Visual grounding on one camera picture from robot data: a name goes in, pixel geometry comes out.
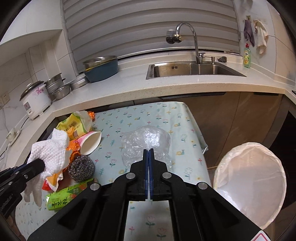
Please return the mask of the stainless steel sink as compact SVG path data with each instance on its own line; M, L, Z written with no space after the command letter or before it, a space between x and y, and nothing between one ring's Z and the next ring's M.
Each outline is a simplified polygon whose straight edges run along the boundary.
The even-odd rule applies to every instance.
M194 62L171 62L150 65L146 79L193 75L227 75L245 77L244 74L220 63L196 64Z

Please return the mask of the white bowl on saucer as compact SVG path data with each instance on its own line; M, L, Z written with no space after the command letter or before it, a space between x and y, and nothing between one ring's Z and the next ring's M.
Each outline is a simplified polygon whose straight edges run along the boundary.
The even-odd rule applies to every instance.
M6 139L8 141L8 147L10 147L10 146L12 146L14 144L14 142L19 137L20 133L21 133L20 129L18 129L18 130L16 130L15 128L11 129L11 131L6 136Z

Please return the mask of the dark blue basin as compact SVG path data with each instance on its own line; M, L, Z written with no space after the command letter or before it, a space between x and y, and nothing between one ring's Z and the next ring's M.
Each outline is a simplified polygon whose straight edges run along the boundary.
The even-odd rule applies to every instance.
M104 64L93 67L89 70L84 71L86 78L89 82L99 82L106 80L118 73L118 60L114 59Z

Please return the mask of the orange crumpled wrapper far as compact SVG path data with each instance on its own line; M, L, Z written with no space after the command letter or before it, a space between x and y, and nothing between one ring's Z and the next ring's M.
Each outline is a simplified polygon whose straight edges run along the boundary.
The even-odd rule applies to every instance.
M88 111L88 115L90 116L90 118L92 119L92 121L95 120L95 113L93 111Z

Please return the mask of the grey window blind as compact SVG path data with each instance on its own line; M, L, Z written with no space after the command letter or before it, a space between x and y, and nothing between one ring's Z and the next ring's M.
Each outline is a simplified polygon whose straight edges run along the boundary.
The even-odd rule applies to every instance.
M216 38L200 49L240 52L233 1L62 1L62 10L78 70L94 57L185 49L168 45L166 21L212 24Z

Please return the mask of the dark scrubber by sink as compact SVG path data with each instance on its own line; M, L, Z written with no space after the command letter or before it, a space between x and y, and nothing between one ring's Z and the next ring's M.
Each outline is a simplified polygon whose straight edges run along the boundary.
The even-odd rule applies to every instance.
M226 63L227 62L227 57L226 56L221 56L220 58L218 58L218 61L222 62L222 63Z

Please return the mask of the white rice cooker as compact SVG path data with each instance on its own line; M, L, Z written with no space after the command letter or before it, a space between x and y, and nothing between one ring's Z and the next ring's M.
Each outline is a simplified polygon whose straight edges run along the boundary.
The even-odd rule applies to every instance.
M43 81L29 83L20 97L25 111L29 119L33 120L43 114L43 112L51 105L51 99Z

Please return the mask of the pink white paper cup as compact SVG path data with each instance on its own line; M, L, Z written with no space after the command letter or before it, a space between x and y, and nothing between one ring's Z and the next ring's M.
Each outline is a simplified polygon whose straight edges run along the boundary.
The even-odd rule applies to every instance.
M99 146L101 142L101 132L90 131L77 140L80 145L80 154L89 155Z

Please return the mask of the steel bowl in basin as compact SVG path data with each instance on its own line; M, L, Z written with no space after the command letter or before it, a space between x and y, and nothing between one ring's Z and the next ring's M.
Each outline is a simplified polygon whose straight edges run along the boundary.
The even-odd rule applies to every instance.
M96 66L100 66L102 64L108 63L112 60L117 60L117 56L111 55L111 56L96 57L93 59L86 60L82 64L84 65L85 69L90 69L90 68L94 68Z

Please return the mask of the yellow green snack bag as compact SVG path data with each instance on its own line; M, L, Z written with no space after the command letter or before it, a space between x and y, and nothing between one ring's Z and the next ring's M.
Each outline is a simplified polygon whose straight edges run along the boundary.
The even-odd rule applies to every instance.
M65 131L69 139L76 140L92 130L92 118L87 111L76 111L58 123L56 129Z

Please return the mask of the white hanging cloth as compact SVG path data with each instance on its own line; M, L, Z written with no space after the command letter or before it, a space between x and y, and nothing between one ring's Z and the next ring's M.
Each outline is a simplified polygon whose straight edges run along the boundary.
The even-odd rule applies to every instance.
M267 49L268 32L264 24L260 20L254 20L255 32L257 33L257 50L261 55Z

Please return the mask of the white paper towel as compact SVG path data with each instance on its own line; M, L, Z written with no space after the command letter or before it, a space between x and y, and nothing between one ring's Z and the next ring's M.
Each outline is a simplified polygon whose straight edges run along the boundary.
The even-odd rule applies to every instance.
M24 190L25 202L30 202L30 195L34 197L37 206L42 205L42 186L47 177L59 173L69 165L71 151L66 150L69 146L69 137L65 131L54 129L52 137L45 141L36 142L32 145L28 164L36 159L44 162L44 171L27 182Z

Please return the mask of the clear plastic bag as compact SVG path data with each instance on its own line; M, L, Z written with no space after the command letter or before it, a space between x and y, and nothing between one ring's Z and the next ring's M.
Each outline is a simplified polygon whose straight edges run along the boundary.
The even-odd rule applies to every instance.
M123 133L121 138L123 164L130 168L133 163L142 160L144 149L149 151L153 148L155 159L164 162L170 170L172 168L170 145L170 135L155 126L142 126L134 131Z

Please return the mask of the wooden base cabinet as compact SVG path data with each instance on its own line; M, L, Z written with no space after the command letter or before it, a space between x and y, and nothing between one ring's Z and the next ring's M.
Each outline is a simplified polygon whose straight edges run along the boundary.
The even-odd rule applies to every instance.
M219 164L233 147L257 142L271 147L287 117L291 102L283 94L213 92L164 97L190 109L208 144L208 167Z

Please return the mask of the chrome kitchen faucet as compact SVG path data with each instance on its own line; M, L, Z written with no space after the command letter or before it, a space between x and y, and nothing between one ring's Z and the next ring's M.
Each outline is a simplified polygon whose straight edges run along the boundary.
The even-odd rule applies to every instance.
M185 21L166 21L166 42L168 45L182 45L185 49L193 51L193 61L196 64L212 64L217 57L206 55L206 51L200 50L201 42L212 42L215 40L217 29L212 24L188 23Z

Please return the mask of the trash bin with white liner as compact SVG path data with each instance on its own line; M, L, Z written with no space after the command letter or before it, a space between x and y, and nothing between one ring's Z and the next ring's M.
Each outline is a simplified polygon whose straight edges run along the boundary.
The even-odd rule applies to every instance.
M279 214L287 192L280 159L260 143L232 148L220 161L213 188L261 229Z

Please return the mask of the orange plastic wrapper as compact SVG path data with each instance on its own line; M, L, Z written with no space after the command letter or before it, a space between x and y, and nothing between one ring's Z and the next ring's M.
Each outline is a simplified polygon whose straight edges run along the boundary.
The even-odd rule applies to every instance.
M64 168L62 171L59 173L54 174L53 176L47 177L44 180L42 189L45 191L53 191L56 192L58 187L59 187L59 181L63 180L64 178L64 173L67 171L69 168L70 164L74 161L76 157L81 156L80 154L80 144L78 140L72 140L69 143L69 146L66 149L67 151L72 151L72 154L69 158L69 165Z

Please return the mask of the floral blue tablecloth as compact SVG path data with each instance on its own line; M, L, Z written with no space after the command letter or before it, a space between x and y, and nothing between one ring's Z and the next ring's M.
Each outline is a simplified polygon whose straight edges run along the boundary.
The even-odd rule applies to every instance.
M209 182L204 158L207 144L187 105L157 102L96 113L92 131L71 146L72 160L58 174L60 189L71 192L42 192L42 204L21 201L16 208L16 226L28 238L84 189L88 180L101 185L126 174L140 161L144 150L186 182Z

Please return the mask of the steel round tray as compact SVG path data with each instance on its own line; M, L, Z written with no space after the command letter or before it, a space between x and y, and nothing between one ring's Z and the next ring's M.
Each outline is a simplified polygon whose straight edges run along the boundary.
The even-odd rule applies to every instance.
M69 86L70 86L70 89L73 91L73 90L76 90L80 87L83 87L84 85L86 85L88 83L89 83L89 80L87 79L85 74L81 73L76 77L76 79L72 80L69 83Z

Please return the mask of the stacked steel pots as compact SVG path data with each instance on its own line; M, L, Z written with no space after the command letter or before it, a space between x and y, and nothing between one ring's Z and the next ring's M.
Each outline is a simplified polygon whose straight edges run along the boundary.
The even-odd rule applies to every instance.
M52 78L48 79L45 81L46 84L46 89L48 91L49 97L51 101L55 100L55 97L53 96L53 92L62 87L64 85L63 78L62 78L62 73L59 73Z

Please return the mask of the small steel bowl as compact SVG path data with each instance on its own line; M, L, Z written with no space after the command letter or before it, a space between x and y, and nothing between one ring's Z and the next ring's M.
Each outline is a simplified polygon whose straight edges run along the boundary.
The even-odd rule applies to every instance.
M58 89L56 89L52 95L56 100L60 100L64 97L66 97L69 93L70 93L71 89L70 89L70 85L66 84L63 85L62 87L59 87Z

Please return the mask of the green dish soap bottle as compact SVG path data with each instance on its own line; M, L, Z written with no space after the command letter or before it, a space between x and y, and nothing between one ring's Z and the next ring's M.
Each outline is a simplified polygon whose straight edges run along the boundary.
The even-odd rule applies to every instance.
M245 44L245 48L244 48L243 66L246 68L250 68L251 66L251 51L249 49L248 43Z

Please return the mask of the steel wool scrubber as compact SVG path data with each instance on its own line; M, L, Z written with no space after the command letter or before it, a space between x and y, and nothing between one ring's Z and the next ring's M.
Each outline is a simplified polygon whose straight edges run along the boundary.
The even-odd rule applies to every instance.
M83 182L92 177L95 172L95 164L85 155L78 156L74 159L68 168L70 178L76 183Z

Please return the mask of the wall power socket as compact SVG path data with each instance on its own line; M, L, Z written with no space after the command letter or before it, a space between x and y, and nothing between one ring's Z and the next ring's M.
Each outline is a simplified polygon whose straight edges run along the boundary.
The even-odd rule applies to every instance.
M0 96L1 107L5 106L10 101L10 96L6 92Z

